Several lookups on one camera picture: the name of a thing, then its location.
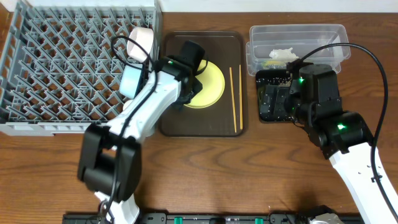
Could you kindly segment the yellow plate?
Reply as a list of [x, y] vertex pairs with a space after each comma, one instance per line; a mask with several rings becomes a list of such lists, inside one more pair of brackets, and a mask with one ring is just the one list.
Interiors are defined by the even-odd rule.
[[223, 72], [210, 61], [202, 60], [199, 70], [204, 71], [196, 78], [202, 84], [202, 90], [196, 94], [191, 102], [185, 106], [193, 109], [202, 109], [215, 104], [222, 96], [225, 88]]

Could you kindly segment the white pink bowl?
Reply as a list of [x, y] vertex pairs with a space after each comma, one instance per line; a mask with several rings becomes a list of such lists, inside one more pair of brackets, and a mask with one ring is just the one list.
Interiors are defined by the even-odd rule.
[[[135, 27], [129, 34], [129, 38], [137, 42], [148, 54], [150, 53], [154, 40], [154, 32], [152, 29]], [[140, 63], [147, 59], [147, 54], [144, 53], [138, 45], [130, 41], [127, 42], [127, 54]]]

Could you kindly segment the white wrapper waste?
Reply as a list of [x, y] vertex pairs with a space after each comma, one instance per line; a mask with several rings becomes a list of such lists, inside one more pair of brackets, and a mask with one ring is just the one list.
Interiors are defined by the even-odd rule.
[[270, 58], [274, 60], [296, 60], [298, 56], [292, 52], [293, 48], [289, 49], [274, 49], [270, 52]]

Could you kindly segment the light blue bowl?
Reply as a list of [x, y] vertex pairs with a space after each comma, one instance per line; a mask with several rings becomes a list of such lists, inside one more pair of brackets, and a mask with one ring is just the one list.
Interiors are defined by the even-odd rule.
[[138, 65], [135, 68], [126, 66], [119, 85], [120, 94], [129, 99], [134, 99], [141, 84], [142, 73], [142, 65]]

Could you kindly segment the white green cup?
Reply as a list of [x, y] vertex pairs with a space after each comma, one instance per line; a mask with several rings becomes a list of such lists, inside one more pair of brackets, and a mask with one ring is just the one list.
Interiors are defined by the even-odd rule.
[[127, 109], [127, 107], [132, 103], [132, 100], [127, 100], [124, 104], [123, 104], [123, 111]]

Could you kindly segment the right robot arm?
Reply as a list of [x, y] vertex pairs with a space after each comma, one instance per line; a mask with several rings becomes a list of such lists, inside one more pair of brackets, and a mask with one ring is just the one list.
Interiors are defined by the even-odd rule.
[[397, 193], [363, 117], [343, 109], [336, 72], [307, 63], [296, 70], [256, 73], [259, 117], [293, 122], [319, 147], [347, 186], [365, 223], [397, 223]]

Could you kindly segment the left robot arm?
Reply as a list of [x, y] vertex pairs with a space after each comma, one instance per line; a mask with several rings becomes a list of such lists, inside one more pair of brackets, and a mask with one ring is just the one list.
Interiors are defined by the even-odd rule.
[[172, 104], [189, 104], [203, 88], [196, 78], [205, 49], [185, 41], [178, 55], [153, 63], [146, 85], [122, 113], [105, 126], [91, 124], [83, 135], [77, 177], [100, 198], [87, 223], [135, 223], [134, 201], [142, 174], [141, 146], [161, 114]]

